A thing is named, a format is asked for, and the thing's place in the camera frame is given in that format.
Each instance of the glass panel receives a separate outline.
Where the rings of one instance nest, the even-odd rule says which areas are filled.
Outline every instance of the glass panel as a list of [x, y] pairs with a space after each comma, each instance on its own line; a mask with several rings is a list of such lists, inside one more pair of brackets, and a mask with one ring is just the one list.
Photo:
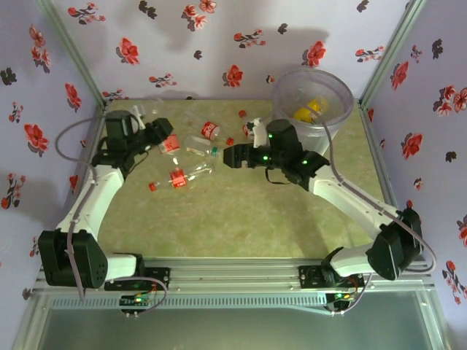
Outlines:
[[368, 293], [345, 316], [290, 309], [52, 310], [41, 350], [432, 349], [414, 292]]

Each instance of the gray cable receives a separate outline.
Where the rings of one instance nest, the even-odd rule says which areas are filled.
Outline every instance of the gray cable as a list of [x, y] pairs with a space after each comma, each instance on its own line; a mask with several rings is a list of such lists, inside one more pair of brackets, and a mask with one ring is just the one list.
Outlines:
[[[137, 118], [135, 116], [131, 115], [131, 117], [132, 117], [132, 119], [135, 119], [137, 124], [139, 124], [139, 121], [137, 120]], [[76, 226], [76, 222], [77, 222], [78, 217], [80, 216], [82, 208], [86, 204], [86, 202], [88, 201], [91, 193], [93, 192], [93, 188], [95, 186], [97, 186], [97, 170], [89, 162], [86, 162], [84, 160], [80, 160], [78, 158], [69, 157], [68, 155], [63, 154], [62, 151], [60, 151], [60, 148], [58, 147], [58, 142], [60, 141], [61, 137], [65, 133], [70, 131], [72, 128], [75, 128], [76, 126], [81, 125], [83, 123], [87, 123], [87, 122], [90, 122], [90, 121], [93, 121], [93, 120], [103, 120], [105, 118], [106, 118], [105, 116], [103, 116], [103, 117], [92, 117], [92, 118], [87, 118], [87, 119], [80, 120], [78, 122], [74, 122], [73, 124], [69, 125], [65, 129], [63, 129], [58, 134], [57, 138], [55, 139], [55, 150], [57, 151], [58, 155], [60, 155], [62, 158], [66, 159], [66, 160], [70, 160], [72, 162], [76, 162], [76, 163], [79, 163], [79, 164], [84, 164], [87, 169], [89, 168], [91, 170], [91, 173], [93, 175], [93, 179], [90, 182], [90, 187], [88, 188], [88, 190], [86, 191], [86, 193], [83, 196], [82, 200], [78, 204], [78, 207], [76, 208], [76, 211], [73, 214], [72, 221], [70, 222], [70, 227], [69, 227], [68, 233], [66, 234], [66, 253], [68, 254], [68, 258], [69, 258], [69, 261], [70, 261], [70, 266], [72, 267], [74, 280], [76, 282], [76, 287], [78, 288], [78, 294], [79, 294], [80, 300], [82, 302], [85, 301], [85, 290], [84, 290], [84, 288], [82, 286], [80, 270], [78, 269], [78, 266], [76, 264], [76, 260], [74, 258], [72, 238], [73, 238], [74, 227]]]
[[397, 217], [392, 215], [390, 212], [386, 211], [383, 207], [381, 207], [377, 203], [373, 202], [372, 199], [367, 198], [363, 193], [360, 193], [360, 191], [356, 190], [355, 188], [353, 188], [352, 186], [348, 185], [345, 182], [345, 180], [342, 178], [342, 176], [337, 171], [336, 165], [334, 163], [333, 140], [332, 140], [332, 137], [331, 137], [331, 133], [329, 132], [328, 126], [326, 125], [324, 120], [321, 118], [321, 116], [318, 113], [316, 113], [316, 111], [314, 111], [313, 109], [311, 109], [308, 106], [305, 106], [305, 108], [307, 108], [312, 114], [314, 114], [316, 116], [316, 118], [320, 121], [320, 123], [323, 124], [323, 127], [324, 127], [325, 132], [326, 132], [326, 136], [328, 137], [328, 140], [329, 140], [329, 163], [331, 164], [331, 170], [332, 170], [334, 176], [336, 177], [336, 179], [339, 181], [339, 183], [342, 184], [342, 186], [344, 186], [345, 188], [347, 188], [351, 193], [353, 193], [354, 195], [358, 196], [359, 198], [361, 198], [362, 200], [367, 202], [368, 205], [375, 208], [378, 212], [380, 212], [381, 214], [383, 214], [386, 217], [390, 218], [396, 224], [401, 226], [405, 231], [410, 233], [417, 241], [419, 241], [419, 243], [424, 248], [426, 248], [428, 250], [428, 252], [430, 253], [430, 255], [431, 255], [431, 265], [428, 268], [424, 268], [424, 269], [420, 269], [420, 270], [414, 270], [414, 269], [411, 269], [411, 268], [407, 268], [406, 271], [415, 272], [415, 273], [430, 273], [431, 271], [433, 271], [435, 269], [435, 267], [436, 267], [436, 255], [435, 255], [435, 252], [430, 247], [430, 245], [422, 237], [420, 237], [415, 231], [413, 231], [413, 229], [411, 229], [405, 223], [400, 221]]

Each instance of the bottle label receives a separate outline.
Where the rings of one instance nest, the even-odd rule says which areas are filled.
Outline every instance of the bottle label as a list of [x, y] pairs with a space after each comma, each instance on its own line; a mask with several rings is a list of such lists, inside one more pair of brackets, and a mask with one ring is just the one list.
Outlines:
[[174, 133], [170, 135], [164, 142], [159, 144], [159, 150], [164, 155], [169, 152], [174, 152], [180, 149], [180, 141]]
[[174, 188], [185, 186], [187, 184], [187, 179], [181, 169], [172, 171], [170, 173], [170, 178], [172, 179], [172, 186]]
[[202, 156], [202, 157], [205, 156], [205, 154], [204, 154], [203, 151], [199, 151], [199, 150], [194, 149], [194, 148], [187, 147], [187, 151], [192, 152], [192, 153], [194, 153], [195, 155], [200, 155], [200, 156]]
[[214, 135], [212, 134], [212, 132], [217, 128], [217, 125], [215, 125], [213, 122], [207, 122], [206, 124], [204, 124], [203, 128], [201, 129], [201, 134], [208, 138], [208, 139], [212, 139], [212, 137], [214, 137]]

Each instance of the red label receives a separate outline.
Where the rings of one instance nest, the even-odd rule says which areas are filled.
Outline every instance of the red label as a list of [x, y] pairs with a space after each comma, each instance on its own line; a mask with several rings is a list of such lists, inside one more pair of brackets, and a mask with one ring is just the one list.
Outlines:
[[185, 186], [187, 184], [187, 179], [185, 178], [183, 170], [172, 171], [170, 173], [170, 177], [172, 179], [172, 186], [175, 188]]
[[207, 122], [204, 124], [203, 128], [201, 129], [201, 134], [208, 139], [211, 139], [212, 132], [214, 129], [216, 129], [217, 125], [215, 125], [213, 122]]
[[159, 144], [159, 150], [161, 153], [168, 153], [176, 151], [180, 148], [180, 141], [175, 134], [170, 135], [164, 142]]

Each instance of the floor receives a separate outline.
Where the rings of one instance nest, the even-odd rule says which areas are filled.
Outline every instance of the floor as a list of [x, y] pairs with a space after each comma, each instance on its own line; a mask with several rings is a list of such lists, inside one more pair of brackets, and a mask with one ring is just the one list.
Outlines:
[[[236, 139], [242, 133], [241, 109], [262, 117], [270, 101], [114, 101], [111, 109], [141, 103], [145, 122], [168, 117], [181, 140], [193, 130], [180, 119], [192, 110]], [[336, 166], [351, 182], [382, 199], [357, 107], [334, 139]], [[180, 150], [180, 165], [205, 161]], [[111, 203], [99, 231], [105, 252], [134, 252], [145, 257], [310, 257], [321, 258], [338, 246], [368, 243], [365, 232], [345, 214], [300, 187], [266, 181], [263, 168], [231, 169], [221, 160], [215, 171], [181, 188], [150, 192], [148, 184], [167, 176], [170, 160], [157, 149], [127, 178]], [[283, 179], [280, 171], [271, 180]]]

